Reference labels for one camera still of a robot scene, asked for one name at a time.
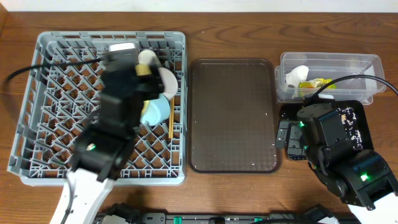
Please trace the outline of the white bowl with food residue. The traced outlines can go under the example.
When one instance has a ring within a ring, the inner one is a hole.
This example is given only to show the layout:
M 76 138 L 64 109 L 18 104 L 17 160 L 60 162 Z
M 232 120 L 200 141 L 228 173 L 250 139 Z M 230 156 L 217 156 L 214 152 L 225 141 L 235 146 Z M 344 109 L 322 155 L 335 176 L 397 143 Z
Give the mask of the white bowl with food residue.
M 164 84 L 163 95 L 170 101 L 178 92 L 177 78 L 166 68 L 159 68 L 159 73 Z

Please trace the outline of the wooden chopsticks pair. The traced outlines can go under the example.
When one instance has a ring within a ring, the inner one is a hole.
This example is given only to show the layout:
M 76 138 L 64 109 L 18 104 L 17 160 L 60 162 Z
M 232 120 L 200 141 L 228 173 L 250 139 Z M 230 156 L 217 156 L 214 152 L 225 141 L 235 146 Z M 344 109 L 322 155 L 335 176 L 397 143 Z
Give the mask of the wooden chopsticks pair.
M 174 137 L 174 108 L 175 108 L 175 97 L 170 101 L 170 117 L 169 117 L 169 139 L 172 140 Z

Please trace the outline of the green pandan cake wrapper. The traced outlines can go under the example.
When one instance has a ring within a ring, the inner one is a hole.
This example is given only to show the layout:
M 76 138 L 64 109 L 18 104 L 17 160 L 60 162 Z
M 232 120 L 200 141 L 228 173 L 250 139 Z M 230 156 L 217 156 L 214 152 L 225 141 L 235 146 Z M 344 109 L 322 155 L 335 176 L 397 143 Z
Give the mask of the green pandan cake wrapper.
M 299 88 L 321 88 L 332 81 L 333 80 L 331 78 L 315 78 L 313 80 L 300 82 L 298 87 Z

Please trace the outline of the white tissue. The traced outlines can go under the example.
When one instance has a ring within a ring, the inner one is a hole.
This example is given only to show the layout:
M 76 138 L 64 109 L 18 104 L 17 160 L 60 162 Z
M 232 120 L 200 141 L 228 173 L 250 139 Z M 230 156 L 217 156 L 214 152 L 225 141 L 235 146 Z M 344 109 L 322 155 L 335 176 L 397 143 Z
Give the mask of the white tissue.
M 287 87 L 297 88 L 301 82 L 307 80 L 309 68 L 305 65 L 294 68 L 285 75 L 285 85 Z

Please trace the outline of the yellow plate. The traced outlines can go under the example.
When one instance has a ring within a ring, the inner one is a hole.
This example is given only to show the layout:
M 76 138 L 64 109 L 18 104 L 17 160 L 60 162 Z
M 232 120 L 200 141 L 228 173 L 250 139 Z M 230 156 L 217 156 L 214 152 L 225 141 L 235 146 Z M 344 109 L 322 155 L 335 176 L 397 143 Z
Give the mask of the yellow plate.
M 152 72 L 150 66 L 146 64 L 138 64 L 135 66 L 136 74 L 139 77 L 139 93 L 143 97 L 143 108 L 141 114 L 144 114 L 147 110 L 150 97 L 150 79 L 152 78 Z

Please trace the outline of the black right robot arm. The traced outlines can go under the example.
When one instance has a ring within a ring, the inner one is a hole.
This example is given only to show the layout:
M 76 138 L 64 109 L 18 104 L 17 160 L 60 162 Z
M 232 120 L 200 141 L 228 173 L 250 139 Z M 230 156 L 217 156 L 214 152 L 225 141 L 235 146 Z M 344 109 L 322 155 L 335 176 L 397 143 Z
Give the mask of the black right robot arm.
M 360 102 L 283 105 L 275 146 L 307 161 L 360 223 L 397 223 L 397 179 L 374 150 Z

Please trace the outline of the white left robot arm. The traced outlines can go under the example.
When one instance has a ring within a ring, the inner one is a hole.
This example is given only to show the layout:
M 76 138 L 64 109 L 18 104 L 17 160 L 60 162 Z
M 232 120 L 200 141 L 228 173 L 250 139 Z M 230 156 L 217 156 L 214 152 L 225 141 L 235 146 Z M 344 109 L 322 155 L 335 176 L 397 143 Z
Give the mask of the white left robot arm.
M 99 109 L 74 143 L 72 167 L 52 223 L 92 223 L 129 160 L 144 103 L 164 91 L 156 65 L 113 62 L 101 75 Z

